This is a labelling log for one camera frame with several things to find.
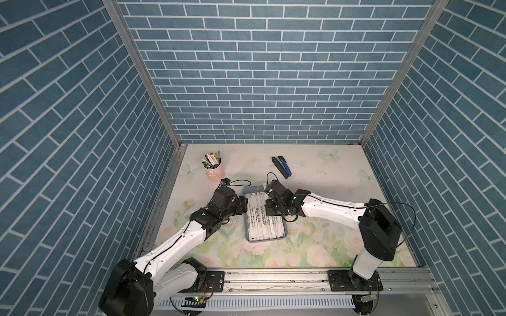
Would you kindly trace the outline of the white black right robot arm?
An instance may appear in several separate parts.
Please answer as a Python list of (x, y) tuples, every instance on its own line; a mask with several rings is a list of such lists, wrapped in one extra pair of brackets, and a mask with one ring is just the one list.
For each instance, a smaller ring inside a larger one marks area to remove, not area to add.
[(268, 196), (266, 208), (274, 215), (321, 218), (360, 233), (363, 247), (349, 272), (329, 276), (333, 291), (381, 289), (377, 268), (385, 261), (393, 261), (401, 236), (401, 224), (381, 201), (352, 203), (308, 190), (291, 192), (279, 180), (271, 181), (264, 192)]

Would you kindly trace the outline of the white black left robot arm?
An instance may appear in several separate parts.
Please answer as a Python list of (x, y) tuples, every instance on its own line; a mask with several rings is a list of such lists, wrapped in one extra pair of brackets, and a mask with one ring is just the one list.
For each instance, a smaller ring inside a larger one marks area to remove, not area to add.
[(248, 200), (228, 186), (218, 186), (210, 202), (195, 211), (183, 228), (134, 261), (113, 268), (98, 307), (106, 315), (150, 315), (167, 297), (203, 289), (207, 268), (185, 255), (221, 229), (231, 217), (248, 211)]

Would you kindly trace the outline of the white straw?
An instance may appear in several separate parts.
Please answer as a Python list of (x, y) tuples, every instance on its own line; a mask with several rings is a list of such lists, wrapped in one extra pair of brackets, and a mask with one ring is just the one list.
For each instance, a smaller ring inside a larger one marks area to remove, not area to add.
[(246, 215), (245, 215), (245, 234), (246, 234), (246, 239), (249, 242), (256, 242), (257, 241), (256, 225), (255, 225), (254, 219), (250, 213), (246, 213)]
[(251, 194), (251, 206), (252, 210), (250, 211), (251, 217), (252, 217), (252, 239), (255, 239), (259, 241), (261, 239), (261, 233), (262, 230), (260, 228), (260, 220), (258, 217), (258, 202), (257, 202), (257, 196), (256, 193)]

